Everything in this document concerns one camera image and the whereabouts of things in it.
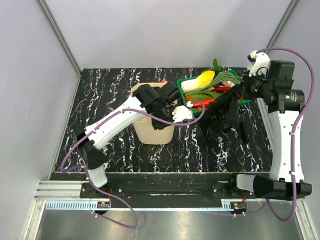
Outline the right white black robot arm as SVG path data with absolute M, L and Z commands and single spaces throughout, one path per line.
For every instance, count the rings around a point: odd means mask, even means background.
M 268 177 L 238 174 L 227 186 L 228 194 L 239 198 L 245 191 L 257 198 L 291 201 L 309 196 L 300 160 L 301 122 L 295 120 L 305 106 L 305 94 L 293 89 L 295 64 L 291 61 L 254 60 L 243 76 L 244 97 L 263 99 L 272 128 L 272 164 Z

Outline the beige plastic trash bin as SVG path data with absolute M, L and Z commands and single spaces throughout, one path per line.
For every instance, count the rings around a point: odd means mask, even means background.
M 136 97 L 140 101 L 140 105 L 147 111 L 151 96 L 156 92 L 159 95 L 170 95 L 173 92 L 179 93 L 178 88 L 173 83 L 148 82 L 135 85 L 131 89 L 130 95 Z M 177 103 L 178 100 L 171 104 L 173 110 Z M 133 122 L 133 127 L 140 142 L 148 145 L 168 144 L 172 140 L 175 130 L 173 125 L 157 121 L 149 116 L 144 116 Z

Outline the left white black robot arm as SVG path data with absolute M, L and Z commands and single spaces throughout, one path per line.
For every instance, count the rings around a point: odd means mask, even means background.
M 143 144 L 168 144 L 173 138 L 175 127 L 139 112 L 144 111 L 172 122 L 173 109 L 179 97 L 179 89 L 173 83 L 139 83 L 131 89 L 127 100 L 113 112 L 88 125 L 83 131 L 73 134 L 77 142 L 88 136 L 79 143 L 77 152 L 85 162 L 88 177 L 93 182 L 90 190 L 96 197 L 106 196 L 109 190 L 103 147 L 129 125 L 134 126 L 138 139 Z

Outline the black trash bag roll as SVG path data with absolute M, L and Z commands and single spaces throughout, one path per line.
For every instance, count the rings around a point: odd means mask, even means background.
M 198 124 L 207 143 L 235 129 L 240 142 L 247 141 L 244 122 L 240 118 L 240 104 L 244 84 L 240 83 L 231 87 L 209 104 Z

